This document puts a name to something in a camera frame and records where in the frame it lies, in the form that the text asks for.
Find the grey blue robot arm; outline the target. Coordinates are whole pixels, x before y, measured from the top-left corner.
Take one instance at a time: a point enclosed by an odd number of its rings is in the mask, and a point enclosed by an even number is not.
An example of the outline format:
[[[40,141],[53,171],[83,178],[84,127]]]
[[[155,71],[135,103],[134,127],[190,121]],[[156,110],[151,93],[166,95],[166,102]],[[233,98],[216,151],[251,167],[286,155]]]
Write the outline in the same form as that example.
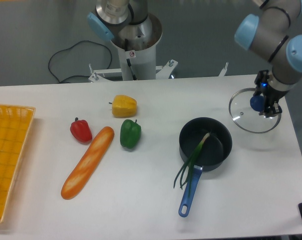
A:
[[[269,62],[255,79],[250,100],[253,110],[269,118],[282,113],[279,100],[302,77],[302,35],[287,29],[302,13],[302,0],[259,0],[261,16],[248,15],[236,30],[235,42]],[[156,72],[156,44],[162,36],[159,20],[145,0],[99,0],[88,14],[90,28],[116,46],[125,81],[152,80]]]

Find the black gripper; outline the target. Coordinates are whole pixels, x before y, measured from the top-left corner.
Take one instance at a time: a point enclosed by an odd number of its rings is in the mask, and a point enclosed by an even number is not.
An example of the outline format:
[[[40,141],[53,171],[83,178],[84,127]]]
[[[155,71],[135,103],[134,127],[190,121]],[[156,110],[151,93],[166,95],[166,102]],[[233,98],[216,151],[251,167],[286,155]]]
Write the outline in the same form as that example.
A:
[[[257,73],[254,80],[256,85],[253,96],[264,97],[263,110],[259,112],[260,116],[272,118],[282,114],[282,108],[279,100],[290,90],[290,86],[278,81],[268,70],[261,70]]]

